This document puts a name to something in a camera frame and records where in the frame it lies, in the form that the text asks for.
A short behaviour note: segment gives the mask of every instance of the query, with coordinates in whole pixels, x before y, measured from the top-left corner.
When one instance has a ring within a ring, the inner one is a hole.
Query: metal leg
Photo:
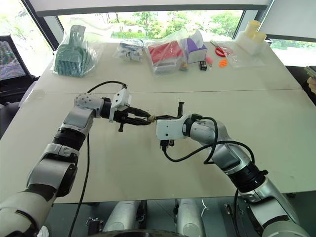
[[[201,213],[194,199],[182,198],[178,202],[177,232],[188,237],[205,237]]]
[[[103,231],[134,229],[139,203],[140,201],[120,201],[112,211]]]

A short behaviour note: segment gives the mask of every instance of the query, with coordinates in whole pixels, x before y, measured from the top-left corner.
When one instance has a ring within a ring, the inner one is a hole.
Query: plastic bag
[[[125,61],[141,62],[144,42],[141,39],[125,39],[121,41],[113,55]]]
[[[163,39],[151,39],[144,42],[145,52],[154,75],[175,72],[185,67],[188,37],[186,30],[179,30]]]
[[[98,63],[104,48],[104,30],[72,18],[58,46],[51,70],[64,76],[83,77]]]
[[[224,42],[214,42],[215,45],[222,48],[227,61],[233,68],[248,68],[248,67],[262,67],[265,64],[258,56],[251,56],[241,47],[236,44],[234,40]]]

